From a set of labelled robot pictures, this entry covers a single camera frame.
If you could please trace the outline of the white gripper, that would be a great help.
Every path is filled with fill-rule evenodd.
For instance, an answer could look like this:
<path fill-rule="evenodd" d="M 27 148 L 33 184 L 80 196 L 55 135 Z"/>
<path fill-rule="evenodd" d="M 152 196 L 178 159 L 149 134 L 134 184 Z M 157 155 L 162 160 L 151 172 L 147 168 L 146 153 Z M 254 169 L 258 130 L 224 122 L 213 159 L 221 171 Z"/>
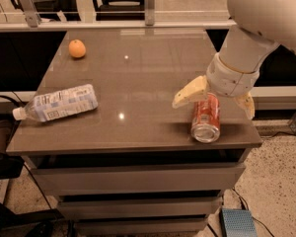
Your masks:
<path fill-rule="evenodd" d="M 206 70 L 206 76 L 198 76 L 174 96 L 172 107 L 174 109 L 207 99 L 208 89 L 225 97 L 237 97 L 237 105 L 245 112 L 248 119 L 255 116 L 255 102 L 250 93 L 259 72 L 243 73 L 232 70 L 225 65 L 219 54 L 216 53 Z"/>

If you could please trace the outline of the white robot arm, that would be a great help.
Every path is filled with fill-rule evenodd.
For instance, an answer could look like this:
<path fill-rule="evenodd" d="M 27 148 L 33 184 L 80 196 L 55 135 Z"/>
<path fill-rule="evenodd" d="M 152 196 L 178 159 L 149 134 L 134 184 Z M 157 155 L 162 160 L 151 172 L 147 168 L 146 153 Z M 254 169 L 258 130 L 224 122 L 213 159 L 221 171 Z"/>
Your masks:
<path fill-rule="evenodd" d="M 250 91 L 262 63 L 281 45 L 296 55 L 296 0 L 227 0 L 227 8 L 235 25 L 206 74 L 178 91 L 173 107 L 205 100 L 212 92 L 232 98 L 252 119 L 255 103 Z"/>

